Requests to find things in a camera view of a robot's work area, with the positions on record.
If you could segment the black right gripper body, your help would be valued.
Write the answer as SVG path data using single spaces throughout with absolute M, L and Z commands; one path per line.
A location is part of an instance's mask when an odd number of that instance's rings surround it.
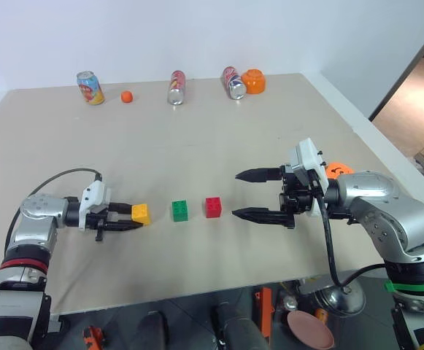
M 303 214 L 319 208 L 321 183 L 315 170 L 302 171 L 300 180 L 289 167 L 280 166 L 282 192 L 279 194 L 280 211 L 286 215 Z

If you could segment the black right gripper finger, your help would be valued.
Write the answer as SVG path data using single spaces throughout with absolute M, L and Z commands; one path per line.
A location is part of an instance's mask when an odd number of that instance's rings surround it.
M 281 168 L 252 168 L 242 171 L 235 176 L 235 179 L 245 182 L 267 182 L 279 181 L 282 179 Z
M 248 207 L 233 210 L 232 214 L 240 219 L 261 225 L 281 225 L 294 228 L 294 216 L 285 211 L 271 211 L 268 208 Z

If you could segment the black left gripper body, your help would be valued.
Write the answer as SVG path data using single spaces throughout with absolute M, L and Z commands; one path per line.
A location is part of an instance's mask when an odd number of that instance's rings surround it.
M 109 210 L 108 208 L 102 209 L 99 212 L 88 212 L 85 215 L 85 229 L 96 231 L 95 240 L 96 242 L 103 241 L 103 235 L 105 231 L 105 224 L 108 221 Z

